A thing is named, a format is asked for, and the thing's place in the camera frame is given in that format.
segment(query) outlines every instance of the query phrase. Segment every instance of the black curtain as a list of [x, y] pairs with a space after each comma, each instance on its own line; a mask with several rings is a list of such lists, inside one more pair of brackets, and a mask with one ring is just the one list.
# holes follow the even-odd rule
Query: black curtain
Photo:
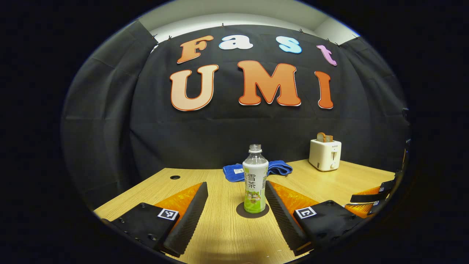
[[138, 75], [156, 40], [135, 21], [115, 33], [83, 64], [61, 119], [65, 161], [93, 209], [142, 179], [129, 141], [129, 114]]
[[407, 107], [403, 89], [384, 59], [362, 37], [341, 46], [363, 85], [370, 105], [372, 145], [371, 167], [394, 171], [402, 162], [405, 140], [410, 137], [408, 123], [402, 116]]
[[[237, 34], [248, 36], [254, 46], [245, 50], [219, 48], [223, 37]], [[180, 44], [207, 35], [214, 39], [198, 51], [198, 58], [176, 63], [181, 56]], [[302, 52], [282, 51], [277, 36], [295, 38]], [[332, 52], [336, 67], [316, 45]], [[344, 161], [388, 171], [400, 168], [408, 130], [400, 114], [405, 107], [401, 87], [384, 61], [368, 55], [375, 54], [371, 47], [358, 47], [359, 55], [351, 47], [262, 25], [214, 27], [160, 43], [142, 70], [132, 103], [131, 142], [140, 175], [149, 177], [164, 167], [220, 169], [242, 162], [253, 143], [262, 144], [268, 160], [307, 159], [310, 140], [318, 132], [342, 142]], [[237, 64], [244, 60], [260, 62], [270, 75], [279, 63], [295, 66], [301, 105], [285, 107], [276, 101], [267, 104], [264, 99], [256, 106], [241, 105], [238, 99], [243, 95], [244, 79]], [[197, 111], [174, 108], [169, 76], [191, 70], [186, 93], [194, 98], [200, 93], [197, 69], [208, 64], [219, 66], [210, 103]], [[333, 109], [318, 106], [320, 89], [315, 71], [331, 77]]]

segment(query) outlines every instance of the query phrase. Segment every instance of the bottle label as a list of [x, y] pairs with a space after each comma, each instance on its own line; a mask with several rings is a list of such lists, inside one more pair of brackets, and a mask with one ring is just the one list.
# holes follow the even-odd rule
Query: bottle label
[[245, 165], [244, 169], [244, 210], [249, 213], [260, 213], [265, 209], [265, 181], [268, 163], [265, 165]]

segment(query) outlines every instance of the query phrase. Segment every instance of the blue towel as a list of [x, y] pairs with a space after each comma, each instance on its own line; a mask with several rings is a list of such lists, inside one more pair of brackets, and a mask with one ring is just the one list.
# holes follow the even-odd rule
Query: blue towel
[[[267, 175], [277, 174], [277, 175], [288, 175], [293, 171], [293, 168], [286, 164], [284, 161], [277, 160], [269, 162], [269, 169], [267, 170]], [[223, 167], [223, 173], [228, 181], [238, 182], [244, 181], [244, 171], [242, 169], [242, 164], [228, 165]]]

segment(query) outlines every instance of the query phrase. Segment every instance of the pink letter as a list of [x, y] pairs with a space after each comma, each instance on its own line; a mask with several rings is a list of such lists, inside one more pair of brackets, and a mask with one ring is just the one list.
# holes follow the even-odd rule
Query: pink letter
[[327, 62], [329, 62], [333, 66], [337, 66], [337, 62], [335, 62], [335, 60], [331, 58], [332, 53], [327, 50], [324, 45], [317, 45], [316, 47], [323, 52], [323, 55]]

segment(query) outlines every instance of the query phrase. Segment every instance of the toaster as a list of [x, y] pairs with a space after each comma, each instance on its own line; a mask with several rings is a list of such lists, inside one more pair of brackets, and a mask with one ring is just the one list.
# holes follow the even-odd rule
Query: toaster
[[332, 142], [320, 142], [311, 140], [309, 161], [320, 171], [333, 171], [338, 169], [340, 164], [340, 150], [342, 143], [333, 140]]

